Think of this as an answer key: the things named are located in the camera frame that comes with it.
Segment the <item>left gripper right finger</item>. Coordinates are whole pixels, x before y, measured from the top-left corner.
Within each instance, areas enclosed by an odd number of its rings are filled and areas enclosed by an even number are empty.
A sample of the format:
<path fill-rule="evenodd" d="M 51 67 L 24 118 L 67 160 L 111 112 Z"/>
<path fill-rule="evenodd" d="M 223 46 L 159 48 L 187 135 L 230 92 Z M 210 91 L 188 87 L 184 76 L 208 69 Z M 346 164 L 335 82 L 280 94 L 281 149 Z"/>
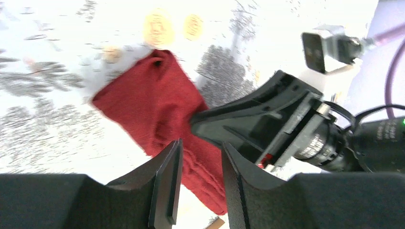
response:
<path fill-rule="evenodd" d="M 222 146 L 232 229 L 402 229 L 405 177 L 398 173 L 296 174 L 284 181 Z"/>

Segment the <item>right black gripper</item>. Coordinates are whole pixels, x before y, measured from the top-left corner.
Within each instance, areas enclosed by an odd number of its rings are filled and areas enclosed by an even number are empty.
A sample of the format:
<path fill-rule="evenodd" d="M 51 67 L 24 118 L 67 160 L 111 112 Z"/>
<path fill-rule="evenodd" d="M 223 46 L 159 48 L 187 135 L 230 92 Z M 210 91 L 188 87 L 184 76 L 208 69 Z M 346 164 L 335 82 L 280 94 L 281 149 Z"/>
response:
<path fill-rule="evenodd" d="M 330 111 L 347 111 L 299 78 L 278 70 L 265 84 L 243 98 L 195 114 L 191 132 L 220 147 L 263 152 L 261 168 L 283 167 L 291 157 L 329 172 L 347 169 L 346 133 Z"/>

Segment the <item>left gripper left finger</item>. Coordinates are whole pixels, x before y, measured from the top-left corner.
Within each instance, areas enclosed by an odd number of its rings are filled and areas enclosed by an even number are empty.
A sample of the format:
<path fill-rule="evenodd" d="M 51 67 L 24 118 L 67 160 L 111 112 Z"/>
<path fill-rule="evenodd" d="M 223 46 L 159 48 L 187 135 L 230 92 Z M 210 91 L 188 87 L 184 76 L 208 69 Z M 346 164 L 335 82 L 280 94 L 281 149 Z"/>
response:
<path fill-rule="evenodd" d="M 3 229 L 170 229 L 177 221 L 181 140 L 106 185 L 85 174 L 1 174 Z"/>

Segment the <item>dark red cloth napkin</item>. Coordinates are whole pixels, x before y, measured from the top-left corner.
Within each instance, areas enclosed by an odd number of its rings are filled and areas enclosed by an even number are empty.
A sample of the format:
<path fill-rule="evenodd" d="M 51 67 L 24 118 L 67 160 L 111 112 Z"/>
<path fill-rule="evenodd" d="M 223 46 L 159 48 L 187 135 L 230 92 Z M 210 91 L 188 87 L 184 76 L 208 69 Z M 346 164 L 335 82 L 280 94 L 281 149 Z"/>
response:
<path fill-rule="evenodd" d="M 207 105 L 168 50 L 154 50 L 99 91 L 93 105 L 149 156 L 183 141 L 182 183 L 212 212 L 227 212 L 221 151 L 194 136 L 190 119 Z"/>

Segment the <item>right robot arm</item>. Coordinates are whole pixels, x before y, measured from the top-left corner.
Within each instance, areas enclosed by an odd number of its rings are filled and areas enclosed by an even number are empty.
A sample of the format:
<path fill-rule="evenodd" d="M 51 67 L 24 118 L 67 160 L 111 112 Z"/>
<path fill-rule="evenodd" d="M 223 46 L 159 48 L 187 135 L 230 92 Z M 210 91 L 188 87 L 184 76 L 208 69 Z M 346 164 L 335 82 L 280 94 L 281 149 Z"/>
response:
<path fill-rule="evenodd" d="M 283 71 L 231 103 L 197 113 L 192 133 L 216 147 L 230 143 L 263 168 L 290 158 L 329 172 L 405 170 L 405 119 L 363 119 L 379 106 L 352 115 L 322 100 L 322 93 Z"/>

